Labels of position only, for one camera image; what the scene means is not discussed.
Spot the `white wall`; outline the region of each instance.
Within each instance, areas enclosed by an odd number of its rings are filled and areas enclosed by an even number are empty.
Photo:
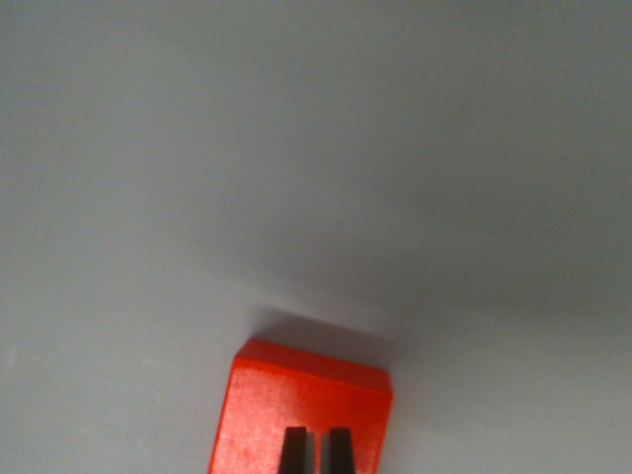
[[[205,472],[270,308],[398,348],[381,472],[629,472],[629,4],[0,7],[0,472]]]

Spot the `red plastic block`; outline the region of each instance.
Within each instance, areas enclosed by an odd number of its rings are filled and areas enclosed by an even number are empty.
[[[250,340],[235,356],[209,474],[277,474],[286,427],[352,430],[357,474],[375,474],[393,393],[388,373]]]

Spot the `red object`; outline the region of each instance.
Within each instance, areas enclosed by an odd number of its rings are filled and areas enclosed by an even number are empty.
[[[277,474],[287,427],[352,431],[357,474],[375,474],[393,393],[388,373],[250,340],[230,370],[208,474]]]

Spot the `white tabletop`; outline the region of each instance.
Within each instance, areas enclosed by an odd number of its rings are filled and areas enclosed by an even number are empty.
[[[382,473],[630,472],[621,5],[6,2],[0,472],[205,472],[288,313],[384,344]]]

